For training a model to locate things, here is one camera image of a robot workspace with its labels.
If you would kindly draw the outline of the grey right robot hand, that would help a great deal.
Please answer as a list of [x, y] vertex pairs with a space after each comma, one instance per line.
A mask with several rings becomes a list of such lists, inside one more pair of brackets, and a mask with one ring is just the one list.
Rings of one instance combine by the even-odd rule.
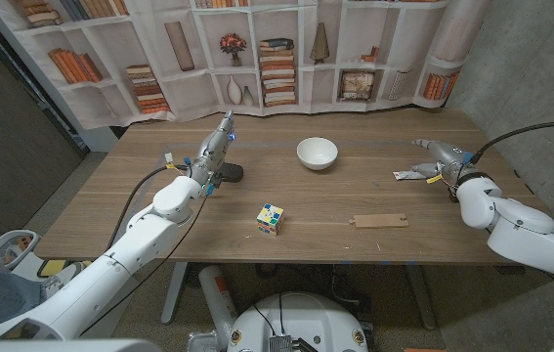
[[425, 139], [416, 139], [411, 143], [425, 149], [434, 159], [431, 163], [411, 166], [412, 171], [427, 178], [441, 176], [447, 184], [458, 186], [461, 177], [477, 171], [476, 167], [469, 163], [472, 154], [455, 145]]

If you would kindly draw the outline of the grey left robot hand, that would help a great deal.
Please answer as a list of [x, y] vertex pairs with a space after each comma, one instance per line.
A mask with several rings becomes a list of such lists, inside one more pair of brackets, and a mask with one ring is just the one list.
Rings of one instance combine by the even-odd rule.
[[217, 128], [202, 141], [191, 167], [190, 178], [204, 186], [224, 163], [227, 150], [234, 139], [234, 113], [229, 110]]

